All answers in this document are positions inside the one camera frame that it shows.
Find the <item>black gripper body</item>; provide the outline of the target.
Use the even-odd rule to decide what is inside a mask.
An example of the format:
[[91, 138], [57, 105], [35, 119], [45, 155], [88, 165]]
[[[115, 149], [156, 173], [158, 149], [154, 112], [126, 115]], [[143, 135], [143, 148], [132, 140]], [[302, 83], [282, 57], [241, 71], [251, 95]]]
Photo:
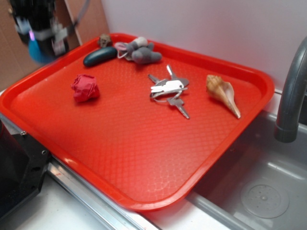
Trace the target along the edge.
[[62, 56], [69, 50], [68, 31], [58, 21], [54, 0], [10, 0], [15, 30], [22, 43], [36, 41], [47, 56]]

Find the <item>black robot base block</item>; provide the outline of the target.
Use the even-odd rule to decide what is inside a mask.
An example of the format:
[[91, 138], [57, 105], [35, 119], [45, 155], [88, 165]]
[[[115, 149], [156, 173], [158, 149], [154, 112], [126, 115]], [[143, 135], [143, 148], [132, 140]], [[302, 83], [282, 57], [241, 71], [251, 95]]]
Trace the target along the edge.
[[0, 123], [1, 220], [40, 193], [50, 158], [31, 135], [13, 135]]

